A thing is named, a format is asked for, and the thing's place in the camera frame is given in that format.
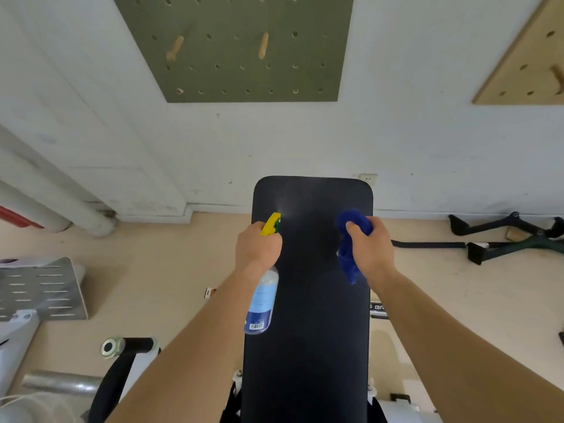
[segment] forearm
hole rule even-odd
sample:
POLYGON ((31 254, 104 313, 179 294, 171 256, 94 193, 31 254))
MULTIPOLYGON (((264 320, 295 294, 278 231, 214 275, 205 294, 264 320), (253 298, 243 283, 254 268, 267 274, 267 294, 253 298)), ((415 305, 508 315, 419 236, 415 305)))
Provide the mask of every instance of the forearm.
POLYGON ((445 423, 556 422, 564 392, 464 327, 395 269, 368 279, 445 423))
POLYGON ((108 423, 218 422, 260 276, 257 270, 232 273, 141 375, 108 423))

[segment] wall socket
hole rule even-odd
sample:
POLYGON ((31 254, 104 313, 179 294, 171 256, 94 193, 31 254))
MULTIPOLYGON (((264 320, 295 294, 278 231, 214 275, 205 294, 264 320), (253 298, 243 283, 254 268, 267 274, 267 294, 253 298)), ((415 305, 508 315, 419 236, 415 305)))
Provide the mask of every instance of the wall socket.
POLYGON ((371 187, 374 187, 374 185, 376 184, 377 177, 378 174, 360 174, 358 176, 358 179, 364 181, 366 184, 370 185, 371 187))

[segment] spray bottle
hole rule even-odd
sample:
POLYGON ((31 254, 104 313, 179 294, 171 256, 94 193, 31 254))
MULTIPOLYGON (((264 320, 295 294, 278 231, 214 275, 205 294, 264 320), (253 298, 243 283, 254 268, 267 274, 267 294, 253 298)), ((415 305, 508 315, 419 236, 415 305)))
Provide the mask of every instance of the spray bottle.
MULTIPOLYGON (((278 212, 274 212, 262 228, 261 235, 269 236, 278 233, 280 217, 278 212)), ((278 270, 272 266, 261 277, 257 289, 254 290, 253 300, 245 320, 245 334, 260 334, 270 326, 277 288, 278 270)))

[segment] pegboard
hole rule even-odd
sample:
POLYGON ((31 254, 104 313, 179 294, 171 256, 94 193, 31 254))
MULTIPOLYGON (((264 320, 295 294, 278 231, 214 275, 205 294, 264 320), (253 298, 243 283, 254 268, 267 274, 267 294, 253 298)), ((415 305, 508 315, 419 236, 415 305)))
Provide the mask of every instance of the pegboard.
POLYGON ((170 103, 338 98, 353 0, 114 1, 170 103))
POLYGON ((543 0, 474 103, 564 104, 564 0, 543 0))

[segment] floor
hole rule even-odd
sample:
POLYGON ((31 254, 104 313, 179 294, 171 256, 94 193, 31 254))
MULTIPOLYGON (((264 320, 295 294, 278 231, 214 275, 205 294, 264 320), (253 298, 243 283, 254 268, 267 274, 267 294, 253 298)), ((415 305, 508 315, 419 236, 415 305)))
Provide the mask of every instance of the floor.
MULTIPOLYGON (((0 223, 0 258, 70 256, 87 267, 88 321, 39 327, 16 377, 31 369, 103 375, 99 353, 116 334, 154 335, 166 346, 205 303, 234 263, 237 234, 248 215, 195 213, 190 225, 121 224, 98 239, 73 227, 59 234, 0 223)), ((385 220, 392 237, 455 240, 445 221, 385 220)), ((472 236, 502 240, 503 231, 472 236)), ((526 250, 470 263, 462 250, 397 250, 397 266, 455 318, 564 389, 564 256, 526 250)), ((238 356, 242 364, 243 351, 238 356)), ((423 410, 433 405, 390 321, 370 321, 370 378, 378 397, 407 393, 423 410)))

